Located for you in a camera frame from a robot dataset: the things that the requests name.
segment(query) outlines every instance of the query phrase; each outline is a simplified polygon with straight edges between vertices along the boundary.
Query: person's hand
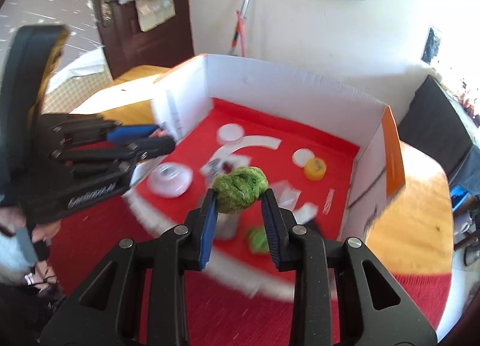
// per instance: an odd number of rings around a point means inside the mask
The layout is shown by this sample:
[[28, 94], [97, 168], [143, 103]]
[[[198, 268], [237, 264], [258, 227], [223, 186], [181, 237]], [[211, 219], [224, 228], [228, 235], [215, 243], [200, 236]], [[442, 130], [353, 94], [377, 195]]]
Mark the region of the person's hand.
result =
[[[20, 209], [16, 207], [0, 208], [0, 227], [14, 232], [18, 228], [25, 228], [25, 216]], [[55, 221], [50, 224], [37, 225], [32, 232], [32, 242], [41, 242], [51, 239], [60, 231], [60, 221]]]

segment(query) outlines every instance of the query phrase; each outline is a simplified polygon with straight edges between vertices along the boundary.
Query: triangular cutout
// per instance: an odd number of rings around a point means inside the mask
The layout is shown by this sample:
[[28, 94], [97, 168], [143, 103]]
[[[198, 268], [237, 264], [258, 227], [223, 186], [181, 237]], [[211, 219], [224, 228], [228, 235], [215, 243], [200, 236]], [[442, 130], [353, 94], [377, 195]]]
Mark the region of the triangular cutout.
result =
[[363, 261], [362, 266], [374, 308], [380, 311], [400, 304], [400, 297], [395, 293], [388, 281], [383, 278], [378, 269], [369, 260]]
[[109, 262], [107, 266], [95, 278], [92, 284], [80, 297], [80, 305], [99, 311], [104, 311], [107, 307], [112, 289], [115, 273], [117, 272], [117, 262]]

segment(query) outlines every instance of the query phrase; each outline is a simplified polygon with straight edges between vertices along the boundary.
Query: white floor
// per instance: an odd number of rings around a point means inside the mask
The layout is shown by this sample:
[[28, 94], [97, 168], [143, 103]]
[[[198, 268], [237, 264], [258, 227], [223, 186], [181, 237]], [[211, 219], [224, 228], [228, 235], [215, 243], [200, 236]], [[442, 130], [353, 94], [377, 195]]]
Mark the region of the white floor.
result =
[[[455, 242], [458, 240], [461, 240], [461, 238], [456, 236]], [[452, 285], [445, 311], [437, 329], [439, 342], [460, 319], [472, 286], [480, 281], [480, 260], [466, 267], [463, 263], [464, 252], [465, 249], [462, 249], [456, 251], [453, 255]]]

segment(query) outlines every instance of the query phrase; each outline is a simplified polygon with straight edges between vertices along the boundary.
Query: yellow bottle cap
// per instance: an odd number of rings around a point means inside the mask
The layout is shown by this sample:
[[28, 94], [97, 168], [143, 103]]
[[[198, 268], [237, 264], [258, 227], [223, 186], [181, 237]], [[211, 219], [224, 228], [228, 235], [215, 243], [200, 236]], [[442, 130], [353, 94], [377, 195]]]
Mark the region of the yellow bottle cap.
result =
[[312, 157], [303, 168], [303, 173], [311, 181], [319, 181], [325, 176], [327, 164], [319, 157]]

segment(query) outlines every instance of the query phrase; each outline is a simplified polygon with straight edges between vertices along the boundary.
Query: wooden table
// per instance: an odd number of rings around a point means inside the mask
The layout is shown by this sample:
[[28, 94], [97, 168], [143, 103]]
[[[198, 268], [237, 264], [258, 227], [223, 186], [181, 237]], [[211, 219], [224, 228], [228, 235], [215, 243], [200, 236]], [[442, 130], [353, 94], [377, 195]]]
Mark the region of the wooden table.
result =
[[[133, 68], [75, 112], [101, 112], [105, 118], [125, 124], [152, 123], [150, 99], [155, 94], [154, 80], [168, 70], [152, 66]], [[105, 104], [110, 105], [108, 110], [102, 108]], [[453, 217], [446, 175], [435, 160], [408, 144], [401, 146], [406, 187], [376, 221], [366, 243], [392, 273], [449, 273]]]

